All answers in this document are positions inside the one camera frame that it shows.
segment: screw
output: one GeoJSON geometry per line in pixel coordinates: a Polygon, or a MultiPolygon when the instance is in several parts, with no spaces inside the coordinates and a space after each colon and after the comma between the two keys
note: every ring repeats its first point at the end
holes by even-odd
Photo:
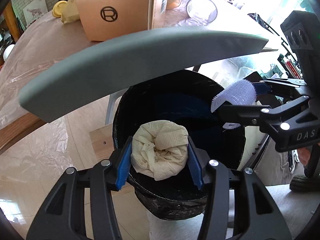
{"type": "Polygon", "coordinates": [[[282,130],[289,130],[290,129],[290,125],[287,123],[287,122],[283,122],[281,125],[280,125],[280,128],[282,130]]]}
{"type": "Polygon", "coordinates": [[[253,170],[251,168],[244,168],[244,172],[250,175],[253,173],[253,170]]]}
{"type": "Polygon", "coordinates": [[[270,110],[268,108],[262,108],[260,111],[263,113],[268,113],[270,110]]]}
{"type": "Polygon", "coordinates": [[[70,174],[72,174],[74,172],[75,172],[75,168],[74,167],[69,167],[69,168],[66,169],[66,174],[68,174],[68,175],[70,175],[70,174]]]}
{"type": "Polygon", "coordinates": [[[209,164],[210,164],[211,166],[216,167],[216,166],[219,165],[219,162],[218,162],[217,160],[209,160],[209,164]]]}
{"type": "Polygon", "coordinates": [[[102,161],[101,161],[101,165],[104,166],[104,167],[109,166],[110,163],[111,163],[111,162],[110,162],[109,160],[102,160],[102,161]]]}

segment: human hand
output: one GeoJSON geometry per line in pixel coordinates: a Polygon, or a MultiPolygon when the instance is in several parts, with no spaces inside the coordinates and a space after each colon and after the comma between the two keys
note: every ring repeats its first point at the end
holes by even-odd
{"type": "Polygon", "coordinates": [[[303,166],[306,166],[310,160],[311,152],[306,147],[298,149],[297,152],[300,162],[303,166]]]}

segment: trash can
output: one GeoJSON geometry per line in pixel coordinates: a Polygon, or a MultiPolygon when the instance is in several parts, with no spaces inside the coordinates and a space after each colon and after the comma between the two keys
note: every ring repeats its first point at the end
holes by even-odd
{"type": "MultiPolygon", "coordinates": [[[[211,113],[212,99],[223,88],[197,72],[181,70],[130,87],[122,96],[113,122],[115,149],[122,148],[140,125],[169,120],[183,125],[195,146],[228,168],[237,169],[244,151],[244,127],[223,129],[211,113]]],[[[128,180],[141,203],[156,217],[183,220],[204,211],[207,192],[193,184],[188,165],[176,176],[155,181],[131,167],[128,180]]]]}

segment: paper towel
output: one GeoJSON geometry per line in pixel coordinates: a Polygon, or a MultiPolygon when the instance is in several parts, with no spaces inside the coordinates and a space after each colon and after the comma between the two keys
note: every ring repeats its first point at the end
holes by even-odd
{"type": "Polygon", "coordinates": [[[166,120],[145,123],[133,136],[131,164],[155,180],[167,179],[186,165],[187,144],[185,127],[166,120]]]}

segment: wood plank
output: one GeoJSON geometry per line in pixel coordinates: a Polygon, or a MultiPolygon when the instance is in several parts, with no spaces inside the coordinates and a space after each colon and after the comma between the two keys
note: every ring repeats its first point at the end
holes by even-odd
{"type": "Polygon", "coordinates": [[[45,125],[46,122],[39,117],[27,113],[13,123],[0,130],[0,154],[4,153],[16,142],[45,125]]]}
{"type": "Polygon", "coordinates": [[[17,42],[21,35],[17,25],[16,16],[12,9],[11,0],[5,7],[3,11],[3,15],[14,41],[17,42]]]}
{"type": "Polygon", "coordinates": [[[89,133],[97,161],[108,159],[114,150],[112,140],[112,123],[89,133]]]}

